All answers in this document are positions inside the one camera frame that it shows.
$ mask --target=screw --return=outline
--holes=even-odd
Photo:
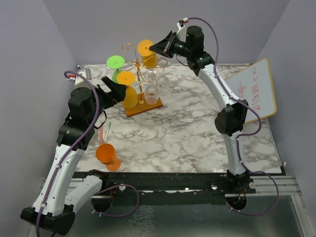
[[[249,187],[250,187],[251,189],[255,189],[255,188],[256,188],[256,184],[255,184],[254,182],[250,182],[250,183],[249,183]]]

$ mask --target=clear plastic glass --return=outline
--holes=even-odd
[[[149,105],[154,105],[159,99],[158,87],[154,84],[150,84],[145,89],[145,101]]]
[[[168,77],[162,75],[155,81],[156,86],[159,89],[159,95],[167,95],[168,89],[170,87],[170,82]]]
[[[144,79],[147,82],[154,82],[158,77],[161,76],[161,72],[157,69],[147,69],[144,74]]]
[[[164,69],[170,67],[172,65],[172,62],[166,60],[165,58],[159,58],[157,60],[157,65],[158,67],[162,68],[162,74],[164,75]]]

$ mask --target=cable connector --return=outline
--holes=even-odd
[[[189,20],[187,17],[183,18],[182,20],[179,21],[179,24],[181,27],[184,27],[184,24],[188,23]]]
[[[76,76],[75,75],[68,75],[69,78],[67,78],[67,80],[72,80],[72,81],[75,81],[76,80]]]

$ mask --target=small white object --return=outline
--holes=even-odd
[[[255,184],[254,182],[250,182],[250,183],[249,183],[249,187],[250,187],[251,189],[255,189],[255,188],[256,188],[256,184]]]
[[[119,190],[121,190],[122,192],[126,189],[126,186],[119,186],[118,188]]]
[[[108,138],[109,138],[109,133],[110,133],[110,129],[111,129],[111,122],[109,122],[108,127],[107,127],[107,131],[105,133],[105,137],[104,137],[104,143],[107,142]]]

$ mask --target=black metal frame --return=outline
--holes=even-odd
[[[271,175],[285,175],[282,166],[281,170],[281,174]],[[249,183],[253,182],[251,178],[248,178],[246,182],[236,184],[235,179],[231,179],[227,173],[106,173],[91,170],[75,172],[73,178],[84,179],[87,175],[94,175],[102,179],[102,190],[117,184],[134,186],[141,197],[140,205],[225,205],[225,194],[240,194],[242,190],[246,190],[248,194],[256,193],[255,189],[249,187]],[[124,191],[116,189],[112,194],[108,192],[104,195],[113,196],[112,205],[134,205],[136,202],[136,195],[132,189]]]

